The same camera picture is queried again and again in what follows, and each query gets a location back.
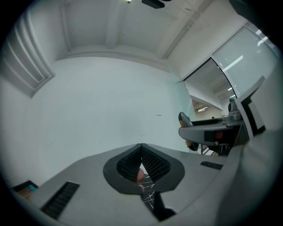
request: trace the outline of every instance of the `black mesh opening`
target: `black mesh opening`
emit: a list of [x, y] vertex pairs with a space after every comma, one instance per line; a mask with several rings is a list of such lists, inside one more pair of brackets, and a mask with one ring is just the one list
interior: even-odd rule
[[141, 149], [138, 148], [137, 150], [133, 151], [126, 157], [122, 158], [117, 163], [117, 171], [121, 174], [124, 178], [136, 182], [137, 181], [137, 174], [142, 163], [142, 152]]
[[136, 182], [141, 163], [153, 182], [161, 179], [171, 169], [171, 164], [146, 147], [139, 147], [117, 163], [117, 171], [124, 178]]
[[118, 192], [142, 195], [143, 191], [136, 183], [141, 163], [154, 182], [156, 193], [174, 190], [185, 175], [179, 160], [145, 143], [139, 143], [109, 159], [103, 167], [103, 174]]
[[145, 147], [142, 150], [142, 164], [153, 182], [161, 179], [171, 169], [171, 164]]

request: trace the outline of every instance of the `white wall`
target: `white wall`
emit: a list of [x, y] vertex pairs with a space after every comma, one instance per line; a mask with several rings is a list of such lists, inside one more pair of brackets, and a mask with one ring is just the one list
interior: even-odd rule
[[234, 11], [227, 0], [214, 1], [202, 13], [202, 17], [209, 26], [202, 31], [193, 26], [168, 57], [169, 63], [183, 79], [205, 62], [246, 21]]
[[205, 119], [211, 119], [214, 118], [221, 118], [221, 111], [214, 108], [214, 107], [208, 107], [205, 111], [196, 112], [196, 119], [197, 120], [205, 120]]
[[78, 159], [134, 143], [187, 151], [171, 74], [98, 57], [60, 60], [54, 70], [32, 99], [1, 81], [0, 156], [10, 186], [41, 185]]
[[37, 0], [30, 7], [36, 38], [50, 65], [67, 52], [61, 22], [61, 2]]
[[191, 76], [185, 80], [185, 84], [192, 100], [222, 110], [222, 105], [218, 97], [205, 83], [200, 83]]
[[8, 186], [34, 178], [40, 170], [29, 127], [30, 98], [0, 75], [0, 166]]

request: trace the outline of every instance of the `gray surface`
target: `gray surface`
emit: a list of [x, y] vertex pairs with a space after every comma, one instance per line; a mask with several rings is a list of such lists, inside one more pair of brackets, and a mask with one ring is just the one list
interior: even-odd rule
[[282, 75], [283, 63], [281, 58], [270, 76], [251, 97], [266, 129], [283, 128]]
[[[73, 163], [44, 183], [31, 197], [31, 202], [41, 208], [66, 181], [73, 181], [80, 184], [80, 187], [59, 217], [61, 223], [67, 225], [93, 225], [94, 222], [99, 225], [158, 223], [139, 195], [117, 192], [103, 176], [103, 166], [106, 161], [133, 146], [121, 147]], [[225, 157], [180, 152], [152, 144], [150, 146], [180, 160], [185, 167], [185, 176], [177, 188], [161, 194], [164, 205], [177, 213], [198, 200], [223, 171], [201, 166], [200, 163], [202, 161], [226, 163]]]
[[[177, 188], [161, 194], [164, 205], [177, 212], [162, 222], [155, 219], [140, 196], [115, 191], [103, 177], [106, 161], [133, 145], [77, 161], [43, 184], [31, 201], [42, 207], [70, 180], [79, 183], [80, 187], [59, 218], [67, 225], [231, 225], [255, 208], [274, 182], [282, 163], [283, 153], [279, 146], [282, 135], [282, 132], [265, 132], [245, 146], [232, 148], [227, 158], [149, 144], [180, 160], [185, 167], [185, 176]], [[202, 161], [223, 164], [223, 167], [221, 170], [211, 169], [201, 166]]]
[[249, 141], [248, 131], [247, 131], [246, 125], [244, 124], [244, 122], [242, 122], [240, 124], [239, 132], [238, 132], [238, 135], [236, 137], [234, 146], [244, 145], [248, 141]]
[[177, 213], [195, 201], [220, 173], [220, 170], [202, 166], [200, 163], [208, 161], [224, 164], [226, 161], [226, 157], [187, 154], [157, 145], [150, 146], [180, 160], [185, 167], [185, 176], [177, 188], [161, 194], [165, 207]]
[[41, 226], [63, 226], [62, 223], [54, 220], [51, 217], [48, 217], [42, 211], [40, 211], [34, 204], [27, 201], [23, 198], [20, 194], [11, 191], [12, 195], [14, 196], [15, 200], [18, 202], [19, 206], [27, 211], [27, 213], [33, 217], [34, 221], [37, 225]]
[[208, 146], [214, 146], [215, 145], [214, 142], [204, 141], [204, 132], [231, 129], [226, 126], [226, 123], [227, 123], [227, 118], [223, 118], [222, 121], [215, 124], [181, 127], [179, 128], [179, 135], [183, 139], [192, 142], [196, 142]]
[[44, 183], [31, 197], [31, 202], [40, 208], [66, 181], [73, 181], [80, 187], [58, 219], [64, 224], [150, 225], [158, 222], [139, 195], [119, 193], [103, 176], [106, 161], [133, 146], [117, 148], [73, 163]]
[[216, 224], [218, 208], [237, 170], [243, 146], [231, 149], [217, 177], [197, 199], [178, 215], [160, 222], [159, 226], [212, 226]]
[[227, 118], [226, 126], [233, 127], [238, 125], [245, 125], [244, 120], [232, 120], [230, 118]]
[[186, 126], [193, 126], [193, 123], [191, 122], [190, 118], [186, 116], [184, 112], [180, 112], [180, 115]]

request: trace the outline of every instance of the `vent grille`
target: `vent grille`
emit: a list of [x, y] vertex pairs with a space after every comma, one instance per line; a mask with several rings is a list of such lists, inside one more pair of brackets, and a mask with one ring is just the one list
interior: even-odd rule
[[118, 162], [117, 170], [123, 177], [132, 182], [136, 182], [141, 163], [142, 152], [140, 151], [140, 148], [138, 148]]
[[217, 164], [217, 163], [213, 163], [213, 162], [202, 162], [200, 163], [202, 166], [206, 166], [206, 167], [209, 167], [209, 168], [212, 168], [212, 169], [218, 169], [218, 170], [221, 170], [222, 169], [222, 166], [221, 164]]
[[141, 148], [142, 164], [153, 181], [161, 179], [170, 171], [171, 165], [168, 161], [144, 147]]
[[57, 219], [63, 212], [79, 186], [80, 185], [76, 183], [66, 182], [42, 208], [42, 211], [50, 217]]

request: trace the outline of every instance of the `black slot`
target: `black slot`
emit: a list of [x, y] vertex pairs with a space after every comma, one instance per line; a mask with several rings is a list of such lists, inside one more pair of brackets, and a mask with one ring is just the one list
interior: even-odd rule
[[218, 170], [221, 170], [222, 169], [222, 166], [221, 164], [217, 164], [217, 163], [213, 163], [213, 162], [201, 162], [200, 163], [202, 166], [206, 166], [206, 167], [209, 167], [209, 168], [212, 168], [212, 169], [218, 169]]
[[50, 217], [58, 219], [79, 186], [76, 183], [66, 182], [41, 210]]

